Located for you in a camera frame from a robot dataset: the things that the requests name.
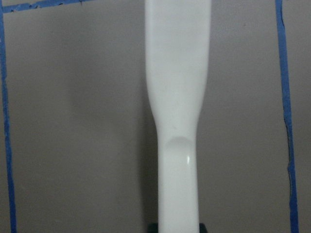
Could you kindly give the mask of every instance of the black object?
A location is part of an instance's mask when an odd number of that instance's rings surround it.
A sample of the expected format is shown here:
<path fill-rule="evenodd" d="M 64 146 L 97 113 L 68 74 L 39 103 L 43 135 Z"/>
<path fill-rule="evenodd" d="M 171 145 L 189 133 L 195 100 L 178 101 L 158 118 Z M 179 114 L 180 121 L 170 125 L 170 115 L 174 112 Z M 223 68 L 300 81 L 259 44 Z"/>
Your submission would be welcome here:
<path fill-rule="evenodd" d="M 147 233 L 158 233 L 157 232 L 157 223 L 149 224 Z M 200 223 L 200 233 L 208 233 L 204 223 Z"/>

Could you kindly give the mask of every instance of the blue tape strip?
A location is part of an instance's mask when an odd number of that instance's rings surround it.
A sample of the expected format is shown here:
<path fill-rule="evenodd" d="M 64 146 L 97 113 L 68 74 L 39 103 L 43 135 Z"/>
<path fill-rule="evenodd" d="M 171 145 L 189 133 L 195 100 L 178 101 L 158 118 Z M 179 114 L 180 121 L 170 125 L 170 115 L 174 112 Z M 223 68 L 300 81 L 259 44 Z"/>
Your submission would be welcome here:
<path fill-rule="evenodd" d="M 10 140 L 10 118 L 9 118 L 9 100 L 8 89 L 6 86 L 6 57 L 5 57 L 5 41 L 4 41 L 4 23 L 2 0 L 0 0 L 0 63 L 1 63 L 1 81 L 2 81 L 2 104 L 4 116 L 4 134 L 5 134 L 5 152 L 6 152 L 6 168 L 9 189 L 9 204 L 10 204 L 10 223 L 11 233 L 16 233 L 16 209 L 15 209 L 15 192 L 12 170 L 12 149 Z"/>
<path fill-rule="evenodd" d="M 15 11 L 26 11 L 26 10 L 32 10 L 32 9 L 37 9 L 37 8 L 67 5 L 67 4 L 79 3 L 79 2 L 82 3 L 84 1 L 93 1 L 93 0 L 43 0 L 43 1 L 37 1 L 33 4 L 23 3 L 23 4 L 11 5 L 11 6 L 4 6 L 2 10 L 3 10 L 3 13 L 10 13 L 10 12 L 15 12 Z"/>
<path fill-rule="evenodd" d="M 280 69 L 281 69 L 282 100 L 283 100 L 284 121 L 287 130 L 288 151 L 289 151 L 289 163 L 287 169 L 289 173 L 290 188 L 291 188 L 290 193 L 291 233 L 299 233 L 291 96 L 290 96 L 290 84 L 288 73 L 288 61 L 287 61 L 286 33 L 282 15 L 282 3 L 283 0 L 276 0 L 276 21 L 277 21 L 278 48 L 279 48 Z"/>

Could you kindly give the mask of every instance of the blue painter's tape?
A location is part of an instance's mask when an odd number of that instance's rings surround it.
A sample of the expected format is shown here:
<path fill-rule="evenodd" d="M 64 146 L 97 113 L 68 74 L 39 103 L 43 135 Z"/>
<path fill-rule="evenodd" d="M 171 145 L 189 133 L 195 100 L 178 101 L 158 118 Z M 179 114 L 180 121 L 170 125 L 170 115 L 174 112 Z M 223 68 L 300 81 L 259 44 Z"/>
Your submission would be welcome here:
<path fill-rule="evenodd" d="M 9 189 L 9 204 L 10 204 L 10 223 L 11 233 L 17 233 L 16 228 L 16 209 L 15 209 L 15 191 L 12 170 L 12 149 L 10 140 L 10 118 L 9 118 L 9 100 L 8 89 L 6 86 L 6 57 L 5 57 L 5 41 L 4 41 L 4 23 L 2 0 L 0 0 L 0 63 L 1 63 L 1 87 L 2 87 L 2 104 L 4 118 L 4 134 L 5 134 L 5 152 L 6 152 L 6 168 Z"/>
<path fill-rule="evenodd" d="M 37 8 L 67 5 L 67 4 L 79 3 L 79 2 L 82 3 L 85 1 L 93 1 L 93 0 L 43 0 L 43 1 L 37 1 L 33 4 L 23 3 L 23 4 L 11 5 L 11 6 L 4 6 L 3 13 L 10 13 L 10 12 L 15 12 L 15 11 L 26 11 L 26 10 L 32 10 L 32 9 L 37 9 Z"/>
<path fill-rule="evenodd" d="M 290 84 L 288 73 L 288 61 L 287 61 L 286 33 L 282 15 L 282 2 L 283 2 L 282 0 L 276 0 L 276 21 L 277 21 L 277 34 L 278 34 L 278 48 L 280 56 L 284 121 L 287 130 L 288 151 L 289 151 L 288 173 L 290 177 L 290 188 L 291 188 L 290 220 L 291 220 L 291 233 L 299 233 L 291 96 L 290 96 Z"/>

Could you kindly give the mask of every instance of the white handle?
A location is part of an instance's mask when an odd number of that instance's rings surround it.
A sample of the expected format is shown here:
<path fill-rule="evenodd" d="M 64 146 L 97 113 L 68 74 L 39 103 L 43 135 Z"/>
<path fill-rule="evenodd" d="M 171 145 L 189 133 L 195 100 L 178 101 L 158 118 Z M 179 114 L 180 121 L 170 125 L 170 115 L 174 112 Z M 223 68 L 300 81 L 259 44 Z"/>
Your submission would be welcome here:
<path fill-rule="evenodd" d="M 159 233 L 199 233 L 196 129 L 207 80 L 211 0 L 145 3 L 147 86 L 158 136 Z"/>

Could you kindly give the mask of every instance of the gray surface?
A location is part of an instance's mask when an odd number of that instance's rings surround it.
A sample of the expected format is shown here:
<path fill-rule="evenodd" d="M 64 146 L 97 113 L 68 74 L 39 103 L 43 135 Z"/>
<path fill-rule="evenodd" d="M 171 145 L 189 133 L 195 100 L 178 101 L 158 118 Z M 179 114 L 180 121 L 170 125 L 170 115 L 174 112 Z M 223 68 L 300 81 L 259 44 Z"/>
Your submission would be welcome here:
<path fill-rule="evenodd" d="M 143 2 L 5 15 L 19 233 L 142 233 L 157 221 Z M 284 2 L 302 233 L 311 228 L 310 8 Z M 213 1 L 197 143 L 200 221 L 211 233 L 290 232 L 279 75 L 274 1 Z M 0 150 L 0 231 L 9 232 Z"/>

